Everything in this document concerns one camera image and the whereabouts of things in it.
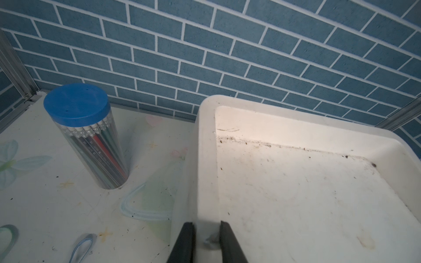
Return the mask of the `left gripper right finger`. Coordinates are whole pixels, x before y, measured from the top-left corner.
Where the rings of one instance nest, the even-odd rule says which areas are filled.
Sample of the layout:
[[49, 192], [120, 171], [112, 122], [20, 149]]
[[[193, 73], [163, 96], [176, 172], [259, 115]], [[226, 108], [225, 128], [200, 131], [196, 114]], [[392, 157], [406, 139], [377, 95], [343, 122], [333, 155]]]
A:
[[248, 263], [243, 250], [228, 222], [221, 221], [219, 244], [223, 263]]

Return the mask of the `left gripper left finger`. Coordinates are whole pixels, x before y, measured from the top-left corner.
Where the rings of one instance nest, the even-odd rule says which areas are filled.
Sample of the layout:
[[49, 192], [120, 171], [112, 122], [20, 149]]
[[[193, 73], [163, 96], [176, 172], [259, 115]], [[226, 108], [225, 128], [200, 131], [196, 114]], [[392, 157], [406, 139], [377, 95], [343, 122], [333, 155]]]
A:
[[185, 222], [167, 259], [167, 263], [193, 263], [195, 251], [195, 227], [192, 222]]

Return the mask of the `white plastic drawer cabinet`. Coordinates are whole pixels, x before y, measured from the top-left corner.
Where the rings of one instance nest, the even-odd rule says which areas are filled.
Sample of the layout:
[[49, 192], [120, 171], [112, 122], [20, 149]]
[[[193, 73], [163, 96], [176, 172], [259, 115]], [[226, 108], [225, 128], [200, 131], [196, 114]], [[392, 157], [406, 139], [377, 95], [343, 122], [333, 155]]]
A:
[[223, 260], [228, 223], [250, 263], [418, 263], [421, 161], [395, 133], [223, 95], [190, 137], [170, 248]]

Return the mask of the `pencil tube blue lid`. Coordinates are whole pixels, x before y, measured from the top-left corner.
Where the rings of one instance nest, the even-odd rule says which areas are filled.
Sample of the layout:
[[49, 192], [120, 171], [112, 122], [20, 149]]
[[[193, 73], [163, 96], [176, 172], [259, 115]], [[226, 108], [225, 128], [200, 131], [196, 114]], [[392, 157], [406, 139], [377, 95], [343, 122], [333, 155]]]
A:
[[85, 83], [67, 84], [47, 94], [43, 106], [95, 182], [121, 187], [129, 178], [107, 94]]

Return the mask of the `floral table mat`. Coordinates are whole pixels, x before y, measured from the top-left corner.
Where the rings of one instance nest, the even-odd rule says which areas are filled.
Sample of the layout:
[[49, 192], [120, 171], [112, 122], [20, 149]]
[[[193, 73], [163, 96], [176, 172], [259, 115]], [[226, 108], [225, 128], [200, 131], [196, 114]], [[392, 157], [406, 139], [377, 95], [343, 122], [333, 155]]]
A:
[[101, 188], [43, 107], [1, 133], [1, 262], [164, 263], [191, 122], [112, 110], [130, 171]]

